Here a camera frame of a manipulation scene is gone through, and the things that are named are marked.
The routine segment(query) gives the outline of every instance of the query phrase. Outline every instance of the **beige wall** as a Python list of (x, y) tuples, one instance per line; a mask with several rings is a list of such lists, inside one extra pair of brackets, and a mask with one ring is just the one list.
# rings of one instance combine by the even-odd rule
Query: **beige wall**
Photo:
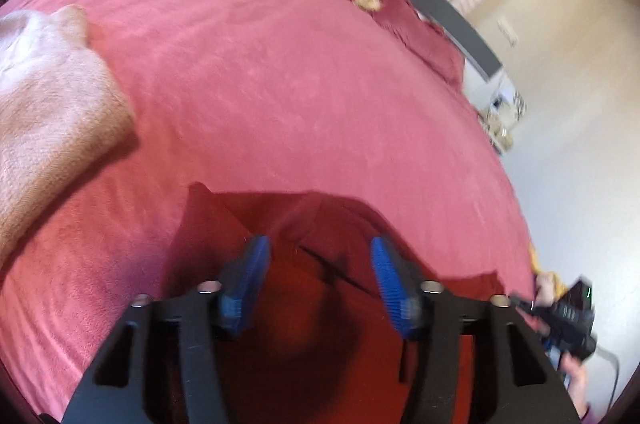
[[(542, 264), (593, 280), (594, 329), (622, 360), (619, 393), (640, 360), (640, 0), (487, 0), (470, 20), (529, 107), (504, 166)], [(594, 358), (589, 370), (601, 414), (612, 369)]]

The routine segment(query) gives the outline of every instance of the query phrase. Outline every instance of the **bed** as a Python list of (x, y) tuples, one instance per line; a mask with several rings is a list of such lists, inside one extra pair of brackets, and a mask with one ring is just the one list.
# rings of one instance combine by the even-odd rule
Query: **bed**
[(188, 185), (363, 199), (443, 277), (532, 295), (529, 234), (476, 113), (347, 0), (11, 0), (84, 7), (135, 135), (3, 270), (0, 360), (60, 419), (126, 303), (158, 295)]

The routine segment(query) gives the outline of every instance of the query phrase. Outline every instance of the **pink blanket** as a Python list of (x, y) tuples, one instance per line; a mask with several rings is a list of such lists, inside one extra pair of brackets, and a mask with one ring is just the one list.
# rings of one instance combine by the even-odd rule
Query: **pink blanket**
[(0, 291), (0, 359), (60, 418), (126, 303), (156, 295), (187, 186), (364, 199), (442, 276), (532, 295), (529, 236), (460, 95), (347, 0), (12, 0), (83, 7), (136, 137), (31, 230)]

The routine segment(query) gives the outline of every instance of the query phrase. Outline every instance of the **wall outlet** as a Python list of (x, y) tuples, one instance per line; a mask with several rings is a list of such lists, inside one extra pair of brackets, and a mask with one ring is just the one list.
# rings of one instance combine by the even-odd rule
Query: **wall outlet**
[(510, 47), (515, 48), (520, 41), (520, 38), (513, 29), (513, 26), (511, 26), (511, 23), (507, 21), (506, 17), (502, 16), (498, 19), (498, 30), (500, 30), (507, 41), (509, 41)]

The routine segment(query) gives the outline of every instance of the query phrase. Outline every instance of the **yellow cloth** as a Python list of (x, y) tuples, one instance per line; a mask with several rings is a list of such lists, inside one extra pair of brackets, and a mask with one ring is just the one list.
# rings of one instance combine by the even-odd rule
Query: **yellow cloth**
[(538, 260), (538, 253), (536, 251), (536, 248), (533, 247), (532, 243), (529, 244), (529, 256), (531, 257), (531, 269), (533, 270), (533, 274), (535, 274), (536, 276), (539, 274), (551, 274), (551, 276), (553, 276), (553, 279), (554, 279), (554, 290), (555, 290), (556, 300), (564, 296), (566, 292), (569, 290), (569, 287), (564, 283), (562, 283), (562, 280), (560, 279), (560, 277), (556, 272), (546, 272), (542, 270), (542, 267), (540, 266), (540, 261)]

